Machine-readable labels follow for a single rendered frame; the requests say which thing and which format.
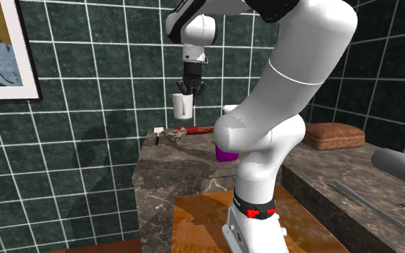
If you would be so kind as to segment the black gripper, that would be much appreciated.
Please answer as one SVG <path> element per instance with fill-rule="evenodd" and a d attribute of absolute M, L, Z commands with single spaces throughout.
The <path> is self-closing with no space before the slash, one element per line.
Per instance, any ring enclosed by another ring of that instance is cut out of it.
<path fill-rule="evenodd" d="M 176 83 L 178 86 L 179 91 L 182 94 L 190 94 L 188 90 L 188 86 L 193 84 L 193 88 L 191 89 L 193 94 L 193 105 L 196 105 L 196 100 L 202 93 L 205 91 L 207 84 L 201 81 L 201 72 L 202 72 L 202 64 L 201 63 L 192 63 L 192 62 L 185 62 L 183 64 L 183 80 L 180 80 Z"/>

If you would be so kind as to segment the white mug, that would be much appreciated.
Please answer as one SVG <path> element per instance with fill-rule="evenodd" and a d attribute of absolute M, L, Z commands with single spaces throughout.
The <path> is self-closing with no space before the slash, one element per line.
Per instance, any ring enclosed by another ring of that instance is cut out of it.
<path fill-rule="evenodd" d="M 173 94 L 173 116 L 175 119 L 186 120 L 193 117 L 193 95 Z"/>

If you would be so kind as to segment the red rolling pin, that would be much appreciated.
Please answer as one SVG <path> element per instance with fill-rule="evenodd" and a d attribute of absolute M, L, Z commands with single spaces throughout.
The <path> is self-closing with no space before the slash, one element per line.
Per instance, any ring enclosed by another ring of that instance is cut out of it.
<path fill-rule="evenodd" d="M 186 134 L 208 134 L 214 131 L 213 127 L 182 126 L 175 127 L 174 131 L 185 132 Z"/>

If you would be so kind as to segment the grey-brown crumpled lump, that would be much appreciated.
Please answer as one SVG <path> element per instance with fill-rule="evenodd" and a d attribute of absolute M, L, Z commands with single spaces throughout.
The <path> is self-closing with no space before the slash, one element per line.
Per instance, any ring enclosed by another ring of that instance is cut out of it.
<path fill-rule="evenodd" d="M 163 135 L 168 138 L 170 142 L 177 143 L 187 133 L 187 129 L 181 127 L 180 129 L 165 129 Z"/>

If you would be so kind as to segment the purple container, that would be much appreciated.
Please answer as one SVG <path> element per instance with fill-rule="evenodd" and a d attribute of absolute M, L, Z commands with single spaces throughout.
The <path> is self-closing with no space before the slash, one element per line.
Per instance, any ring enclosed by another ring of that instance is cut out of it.
<path fill-rule="evenodd" d="M 235 161 L 239 157 L 238 153 L 222 151 L 217 144 L 215 145 L 215 155 L 219 162 Z"/>

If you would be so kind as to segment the orange wooden robot stand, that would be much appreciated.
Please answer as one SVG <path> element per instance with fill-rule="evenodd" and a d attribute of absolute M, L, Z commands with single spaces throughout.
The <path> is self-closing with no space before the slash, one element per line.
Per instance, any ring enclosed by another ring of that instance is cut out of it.
<path fill-rule="evenodd" d="M 289 253 L 350 253 L 282 185 L 274 190 Z M 222 234 L 233 191 L 175 198 L 171 253 L 231 253 Z"/>

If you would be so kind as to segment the brown bread loaf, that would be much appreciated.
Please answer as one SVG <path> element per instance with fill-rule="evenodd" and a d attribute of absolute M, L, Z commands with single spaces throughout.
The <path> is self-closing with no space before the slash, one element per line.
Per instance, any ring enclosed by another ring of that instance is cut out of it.
<path fill-rule="evenodd" d="M 365 132 L 341 123 L 307 124 L 302 142 L 320 151 L 362 147 L 365 144 Z"/>

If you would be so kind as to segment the long grey rod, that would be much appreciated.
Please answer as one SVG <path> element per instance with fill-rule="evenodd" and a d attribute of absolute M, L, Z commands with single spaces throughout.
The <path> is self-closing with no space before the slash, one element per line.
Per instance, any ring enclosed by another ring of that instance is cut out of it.
<path fill-rule="evenodd" d="M 377 208 L 372 203 L 370 203 L 369 201 L 367 201 L 366 199 L 364 199 L 363 197 L 358 195 L 355 191 L 351 190 L 350 188 L 348 188 L 346 185 L 343 185 L 339 181 L 334 180 L 333 184 L 336 188 L 340 189 L 345 194 L 349 195 L 350 197 L 354 198 L 355 200 L 357 200 L 357 201 L 361 202 L 362 204 L 364 204 L 365 206 L 369 207 L 370 210 L 377 213 L 381 218 L 387 220 L 388 222 L 393 224 L 397 229 L 399 229 L 405 233 L 405 224 L 396 220 L 392 216 L 389 216 L 387 213 L 385 213 L 381 209 Z"/>

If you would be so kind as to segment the thick grey cylinder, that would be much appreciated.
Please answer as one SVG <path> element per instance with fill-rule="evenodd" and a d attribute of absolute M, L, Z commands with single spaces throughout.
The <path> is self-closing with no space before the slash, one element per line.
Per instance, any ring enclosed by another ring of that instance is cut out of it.
<path fill-rule="evenodd" d="M 377 169 L 405 182 L 405 153 L 382 148 L 376 150 L 370 160 Z"/>

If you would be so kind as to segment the framed wall picture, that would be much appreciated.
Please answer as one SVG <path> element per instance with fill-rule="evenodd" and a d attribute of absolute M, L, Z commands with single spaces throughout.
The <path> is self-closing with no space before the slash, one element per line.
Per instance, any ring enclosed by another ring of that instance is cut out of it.
<path fill-rule="evenodd" d="M 0 0 L 0 101 L 41 99 L 19 0 Z"/>

